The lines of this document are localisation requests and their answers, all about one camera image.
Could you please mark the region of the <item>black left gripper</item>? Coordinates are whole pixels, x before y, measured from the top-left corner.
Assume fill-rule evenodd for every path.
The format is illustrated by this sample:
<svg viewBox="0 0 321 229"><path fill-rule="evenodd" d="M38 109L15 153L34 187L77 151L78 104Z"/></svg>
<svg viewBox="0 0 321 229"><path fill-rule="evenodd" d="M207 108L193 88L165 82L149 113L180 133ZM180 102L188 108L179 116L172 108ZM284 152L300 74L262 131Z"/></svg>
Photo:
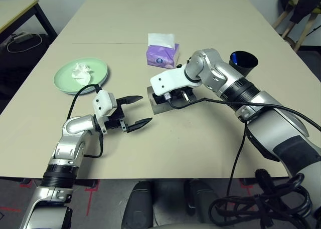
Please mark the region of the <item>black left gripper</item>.
<svg viewBox="0 0 321 229"><path fill-rule="evenodd" d="M121 106L123 104L135 103L138 100L141 100L142 98L143 98L142 96L135 95L135 96L125 96L125 97L116 99L117 108L110 116L107 117L108 120L105 121L104 123L106 129L108 130L108 129L120 128L122 129L123 132L130 133L137 129L142 128L147 123L149 123L152 120L152 118L144 118L144 119L138 120L134 124L129 126L126 125L124 120L125 115Z"/></svg>

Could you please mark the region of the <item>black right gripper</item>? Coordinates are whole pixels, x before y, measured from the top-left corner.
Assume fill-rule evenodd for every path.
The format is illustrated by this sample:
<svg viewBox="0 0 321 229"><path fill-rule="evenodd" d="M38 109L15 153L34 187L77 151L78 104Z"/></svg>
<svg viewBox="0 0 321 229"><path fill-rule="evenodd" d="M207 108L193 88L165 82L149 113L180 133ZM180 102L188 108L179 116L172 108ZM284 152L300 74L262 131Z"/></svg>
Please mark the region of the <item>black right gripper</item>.
<svg viewBox="0 0 321 229"><path fill-rule="evenodd" d="M175 89L170 91L169 94L170 94L170 99L173 102L185 101L187 103L195 100L195 95L193 93L192 87L183 87L180 89ZM165 103L168 100L165 95L158 96L155 93L152 93L152 97L157 104Z"/></svg>

